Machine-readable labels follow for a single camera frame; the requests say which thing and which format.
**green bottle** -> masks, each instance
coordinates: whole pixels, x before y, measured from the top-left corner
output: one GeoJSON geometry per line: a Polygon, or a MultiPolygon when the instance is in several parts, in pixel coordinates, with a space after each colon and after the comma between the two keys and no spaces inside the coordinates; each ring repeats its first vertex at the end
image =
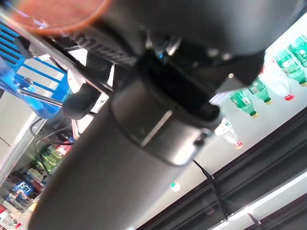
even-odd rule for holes
{"type": "Polygon", "coordinates": [[[307,79],[302,66],[296,59],[292,58],[288,50],[280,51],[275,60],[289,78],[294,79],[302,86],[307,85],[307,79]]]}
{"type": "Polygon", "coordinates": [[[299,62],[307,67],[307,39],[304,35],[299,36],[288,46],[288,50],[299,60],[299,62]]]}
{"type": "Polygon", "coordinates": [[[257,116],[257,112],[255,111],[255,109],[253,107],[253,103],[245,95],[245,93],[242,90],[239,90],[239,91],[236,91],[236,92],[229,94],[229,98],[232,102],[234,102],[236,104],[236,106],[240,110],[248,113],[251,117],[257,116]]]}
{"type": "Polygon", "coordinates": [[[272,100],[268,94],[267,87],[259,80],[259,78],[256,78],[256,80],[253,81],[253,83],[248,87],[248,90],[253,95],[263,100],[266,104],[272,103],[272,100]]]}

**water bottle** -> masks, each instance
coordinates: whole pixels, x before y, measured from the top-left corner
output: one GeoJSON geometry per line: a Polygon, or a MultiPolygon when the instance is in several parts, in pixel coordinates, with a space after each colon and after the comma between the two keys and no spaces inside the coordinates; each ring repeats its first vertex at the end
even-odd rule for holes
{"type": "Polygon", "coordinates": [[[226,119],[223,118],[220,125],[215,129],[215,134],[219,137],[222,137],[225,141],[232,144],[235,149],[240,149],[243,147],[243,144],[238,139],[238,135],[233,129],[233,125],[226,119]]]}
{"type": "Polygon", "coordinates": [[[287,77],[297,81],[301,86],[307,85],[307,79],[301,64],[294,59],[288,50],[277,53],[275,60],[287,77]]]}
{"type": "Polygon", "coordinates": [[[302,66],[307,67],[307,38],[304,35],[297,37],[288,50],[299,60],[302,66]]]}
{"type": "Polygon", "coordinates": [[[251,117],[257,116],[253,103],[242,90],[230,93],[229,98],[240,110],[248,113],[251,117]]]}
{"type": "Polygon", "coordinates": [[[286,74],[279,68],[275,60],[265,60],[259,79],[275,94],[286,101],[294,99],[286,74]]]}
{"type": "Polygon", "coordinates": [[[271,97],[268,94],[268,90],[265,87],[265,85],[259,80],[259,78],[256,78],[256,80],[253,81],[253,83],[248,86],[248,90],[258,97],[259,99],[263,100],[266,104],[271,104],[272,100],[271,97]]]}

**screw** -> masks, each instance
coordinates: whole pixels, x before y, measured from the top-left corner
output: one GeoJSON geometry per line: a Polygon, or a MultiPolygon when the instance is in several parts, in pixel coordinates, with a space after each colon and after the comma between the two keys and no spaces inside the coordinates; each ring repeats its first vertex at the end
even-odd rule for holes
{"type": "Polygon", "coordinates": [[[33,85],[33,81],[31,78],[25,78],[24,79],[27,83],[29,83],[30,85],[33,85]]]}

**orange object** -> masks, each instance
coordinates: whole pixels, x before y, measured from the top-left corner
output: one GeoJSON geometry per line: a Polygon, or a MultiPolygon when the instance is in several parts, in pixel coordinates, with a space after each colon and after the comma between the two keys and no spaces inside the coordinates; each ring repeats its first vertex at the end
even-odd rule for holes
{"type": "Polygon", "coordinates": [[[27,30],[44,35],[80,30],[101,16],[111,0],[23,0],[15,8],[46,28],[39,28],[29,18],[12,11],[12,18],[27,30]]]}

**blue package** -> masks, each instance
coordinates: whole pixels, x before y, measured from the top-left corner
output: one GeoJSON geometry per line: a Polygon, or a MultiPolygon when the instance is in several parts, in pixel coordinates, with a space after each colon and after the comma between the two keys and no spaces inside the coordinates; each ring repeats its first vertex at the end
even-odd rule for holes
{"type": "Polygon", "coordinates": [[[22,198],[26,200],[28,195],[34,191],[34,188],[29,183],[22,181],[13,188],[13,191],[17,194],[21,194],[22,198]]]}

